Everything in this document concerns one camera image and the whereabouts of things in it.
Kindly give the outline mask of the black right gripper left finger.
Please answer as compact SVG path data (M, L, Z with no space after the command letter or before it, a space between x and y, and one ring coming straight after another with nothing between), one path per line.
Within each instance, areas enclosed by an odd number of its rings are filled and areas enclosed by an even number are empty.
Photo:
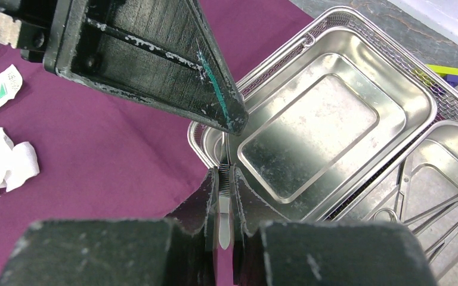
M39 220L16 242L0 285L214 285L218 174L161 219Z

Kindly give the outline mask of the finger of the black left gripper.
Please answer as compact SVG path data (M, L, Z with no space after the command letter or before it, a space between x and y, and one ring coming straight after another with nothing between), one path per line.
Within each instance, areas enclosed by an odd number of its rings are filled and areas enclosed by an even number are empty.
M248 121L199 1L58 1L44 67L235 135Z

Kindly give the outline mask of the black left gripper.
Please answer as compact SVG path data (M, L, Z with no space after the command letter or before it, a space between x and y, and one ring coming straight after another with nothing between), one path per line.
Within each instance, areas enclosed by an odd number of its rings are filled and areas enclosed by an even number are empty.
M0 44L31 63L53 63L58 54L55 14L61 1L0 1Z

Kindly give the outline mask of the metal mesh instrument tray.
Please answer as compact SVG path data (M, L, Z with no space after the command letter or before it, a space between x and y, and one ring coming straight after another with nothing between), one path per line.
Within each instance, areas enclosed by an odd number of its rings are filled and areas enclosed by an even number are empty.
M418 139L423 135L433 124L443 120L454 120L458 122L458 92L451 87L448 83L443 81L438 75L422 64L416 57L409 53L402 45L391 38L382 27L378 26L373 21L362 15L359 11L347 6L331 7L323 12L313 22L307 24L294 36L287 39L287 41L257 65L252 71L246 74L242 79L237 82L237 87L242 93L244 98L244 105L247 108L245 101L250 93L264 83L272 75L274 75L280 68L284 67L286 63L291 61L295 56L305 52L311 48L317 41L321 33L329 28L334 27L347 27L357 32L361 32L365 39L380 47L381 51L395 64L398 65L400 70L404 71L407 75L417 79L419 83L424 86L433 95L434 101L437 105L437 112L433 120L422 130L409 144L407 144L397 155L389 159L381 169L379 169L371 178L365 181L355 193L350 195L340 207L329 214L324 219L320 220L286 220L291 222L318 222L321 220L343 221L349 222L351 220L337 220L336 216L350 203L356 196L361 194L365 187L367 187L374 179L383 173L399 156L403 155ZM191 123L188 129L189 143L192 149L197 153L199 158L204 162L208 169L216 168L219 166L219 161L210 163L207 160L206 154L200 149L201 136L205 129L209 127L203 126L199 123ZM231 166L231 200L233 207L233 254L234 246L241 241L241 236L238 234L240 219L236 212L236 191L234 187L234 168L235 164L230 162Z

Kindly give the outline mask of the purple cloth wrap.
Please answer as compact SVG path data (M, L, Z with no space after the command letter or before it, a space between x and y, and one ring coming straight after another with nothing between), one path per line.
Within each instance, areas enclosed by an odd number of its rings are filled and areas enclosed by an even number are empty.
M0 127L36 150L39 175L0 196L0 272L28 225L44 219L161 217L206 174L189 120L64 80L0 47L0 72L23 76Z

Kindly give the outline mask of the white gauze wad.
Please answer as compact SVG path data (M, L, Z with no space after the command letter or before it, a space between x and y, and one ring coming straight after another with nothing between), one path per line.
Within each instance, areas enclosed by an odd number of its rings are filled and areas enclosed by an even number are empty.
M40 167L34 146L28 141L14 144L0 128L0 189L10 192L38 174Z

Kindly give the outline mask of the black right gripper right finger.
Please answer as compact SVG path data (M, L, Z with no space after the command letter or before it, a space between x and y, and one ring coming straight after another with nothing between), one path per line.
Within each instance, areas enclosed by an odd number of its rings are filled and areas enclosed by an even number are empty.
M283 220L234 168L236 285L435 285L418 239L391 222Z

